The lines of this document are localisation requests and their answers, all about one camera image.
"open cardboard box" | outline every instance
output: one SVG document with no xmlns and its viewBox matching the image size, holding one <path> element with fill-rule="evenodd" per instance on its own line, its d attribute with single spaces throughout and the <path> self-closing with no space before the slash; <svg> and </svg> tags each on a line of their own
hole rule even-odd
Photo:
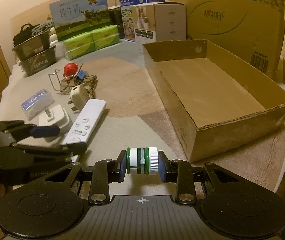
<svg viewBox="0 0 285 240">
<path fill-rule="evenodd" d="M 239 147 L 285 122 L 285 91 L 218 45 L 184 40 L 143 46 L 189 162 Z"/>
</svg>

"red ball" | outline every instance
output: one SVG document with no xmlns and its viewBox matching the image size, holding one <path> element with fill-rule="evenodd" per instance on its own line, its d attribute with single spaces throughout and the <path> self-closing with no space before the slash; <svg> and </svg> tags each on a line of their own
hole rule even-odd
<svg viewBox="0 0 285 240">
<path fill-rule="evenodd" d="M 76 65 L 75 63 L 68 63 L 63 68 L 63 76 L 64 77 L 73 76 L 77 73 L 77 70 L 78 70 L 78 65 Z"/>
</svg>

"wooden headboard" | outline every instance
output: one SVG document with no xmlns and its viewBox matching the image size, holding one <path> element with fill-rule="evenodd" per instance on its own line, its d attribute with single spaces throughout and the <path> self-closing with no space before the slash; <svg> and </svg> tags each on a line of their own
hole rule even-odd
<svg viewBox="0 0 285 240">
<path fill-rule="evenodd" d="M 51 19 L 49 4 L 59 0 L 49 0 L 34 6 L 10 19 L 13 35 L 20 32 L 21 26 L 26 23 L 41 24 Z M 107 0 L 108 7 L 116 6 L 115 0 Z"/>
</svg>

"bolt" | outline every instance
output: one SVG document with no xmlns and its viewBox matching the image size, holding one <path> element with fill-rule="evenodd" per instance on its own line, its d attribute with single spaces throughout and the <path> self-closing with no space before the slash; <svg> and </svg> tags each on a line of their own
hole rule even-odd
<svg viewBox="0 0 285 240">
<path fill-rule="evenodd" d="M 106 197 L 106 195 L 104 195 L 104 194 L 96 193 L 96 194 L 91 195 L 90 198 L 91 198 L 93 201 L 100 202 L 100 201 L 104 201 L 107 197 Z"/>
<path fill-rule="evenodd" d="M 194 199 L 194 196 L 189 193 L 180 194 L 178 197 L 181 201 L 188 202 Z"/>
</svg>

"white remote control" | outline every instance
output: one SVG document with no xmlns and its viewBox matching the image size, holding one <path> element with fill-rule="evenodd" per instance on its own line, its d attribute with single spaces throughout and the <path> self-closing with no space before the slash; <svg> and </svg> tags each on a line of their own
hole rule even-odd
<svg viewBox="0 0 285 240">
<path fill-rule="evenodd" d="M 87 143 L 92 131 L 95 129 L 106 101 L 99 99 L 89 99 L 81 110 L 76 121 L 69 130 L 62 144 L 85 142 Z"/>
</svg>

